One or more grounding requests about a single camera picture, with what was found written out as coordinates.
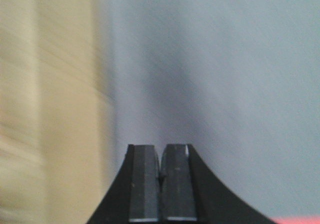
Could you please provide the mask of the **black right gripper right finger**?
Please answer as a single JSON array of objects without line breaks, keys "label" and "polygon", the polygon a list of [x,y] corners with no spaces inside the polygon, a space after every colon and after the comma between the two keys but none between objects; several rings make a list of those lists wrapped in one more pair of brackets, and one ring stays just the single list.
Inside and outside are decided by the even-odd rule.
[{"label": "black right gripper right finger", "polygon": [[168,144],[161,160],[164,224],[272,224],[233,193],[190,144]]}]

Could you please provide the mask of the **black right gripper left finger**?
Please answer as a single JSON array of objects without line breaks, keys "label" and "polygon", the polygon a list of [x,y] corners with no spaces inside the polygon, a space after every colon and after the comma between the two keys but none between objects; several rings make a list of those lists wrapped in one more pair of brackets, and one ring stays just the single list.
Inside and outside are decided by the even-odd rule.
[{"label": "black right gripper left finger", "polygon": [[128,145],[124,161],[88,224],[159,224],[159,162],[153,145]]}]

